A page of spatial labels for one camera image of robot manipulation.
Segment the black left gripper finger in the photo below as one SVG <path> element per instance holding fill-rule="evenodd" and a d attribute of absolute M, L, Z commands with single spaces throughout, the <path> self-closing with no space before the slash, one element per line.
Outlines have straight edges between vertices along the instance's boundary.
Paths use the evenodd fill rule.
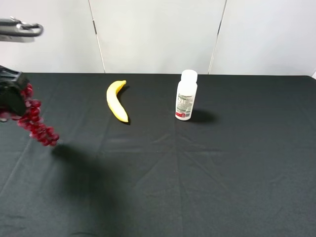
<path fill-rule="evenodd" d="M 17 116 L 23 116 L 27 110 L 22 91 L 29 80 L 20 72 L 4 66 L 0 67 L 0 108 Z"/>

